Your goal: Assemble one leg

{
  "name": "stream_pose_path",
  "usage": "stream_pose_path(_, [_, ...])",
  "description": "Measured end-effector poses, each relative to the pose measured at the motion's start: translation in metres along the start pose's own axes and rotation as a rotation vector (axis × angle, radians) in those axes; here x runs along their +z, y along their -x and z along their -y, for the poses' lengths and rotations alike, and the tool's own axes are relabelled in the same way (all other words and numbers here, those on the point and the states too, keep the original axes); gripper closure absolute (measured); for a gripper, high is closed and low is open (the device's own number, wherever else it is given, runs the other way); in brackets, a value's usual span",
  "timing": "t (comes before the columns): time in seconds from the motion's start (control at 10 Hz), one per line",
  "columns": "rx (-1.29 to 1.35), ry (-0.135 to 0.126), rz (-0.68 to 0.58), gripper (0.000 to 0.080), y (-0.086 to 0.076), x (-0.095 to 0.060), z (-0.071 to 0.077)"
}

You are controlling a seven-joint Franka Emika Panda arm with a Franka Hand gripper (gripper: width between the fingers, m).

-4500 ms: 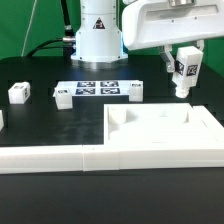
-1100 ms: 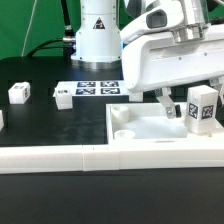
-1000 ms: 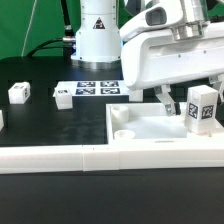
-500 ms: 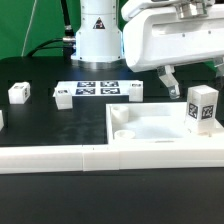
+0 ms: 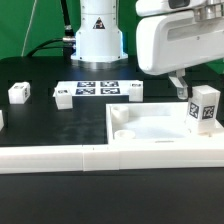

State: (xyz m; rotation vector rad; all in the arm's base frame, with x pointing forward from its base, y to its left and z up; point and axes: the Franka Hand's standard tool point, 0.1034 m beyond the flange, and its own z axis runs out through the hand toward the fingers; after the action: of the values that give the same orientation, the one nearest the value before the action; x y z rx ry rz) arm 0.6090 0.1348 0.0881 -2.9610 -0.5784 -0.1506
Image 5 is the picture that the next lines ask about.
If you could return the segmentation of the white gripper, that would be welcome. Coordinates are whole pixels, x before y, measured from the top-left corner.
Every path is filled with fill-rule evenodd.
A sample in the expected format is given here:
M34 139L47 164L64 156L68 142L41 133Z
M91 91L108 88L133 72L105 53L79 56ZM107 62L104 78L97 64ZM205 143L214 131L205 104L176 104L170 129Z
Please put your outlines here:
M224 18L196 22L191 10L147 17L137 26L136 46L140 69L151 75L170 72L178 98L186 100L183 68L224 57Z

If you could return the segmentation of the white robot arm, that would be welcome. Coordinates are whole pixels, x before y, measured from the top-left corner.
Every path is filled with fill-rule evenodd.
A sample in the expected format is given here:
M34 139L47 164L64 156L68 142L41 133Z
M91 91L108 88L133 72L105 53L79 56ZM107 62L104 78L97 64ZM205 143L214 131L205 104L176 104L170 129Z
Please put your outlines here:
M81 26L71 59L92 69L128 58L118 28L118 0L80 0ZM224 58L224 0L137 0L140 69L167 73L180 99L190 96L185 69Z

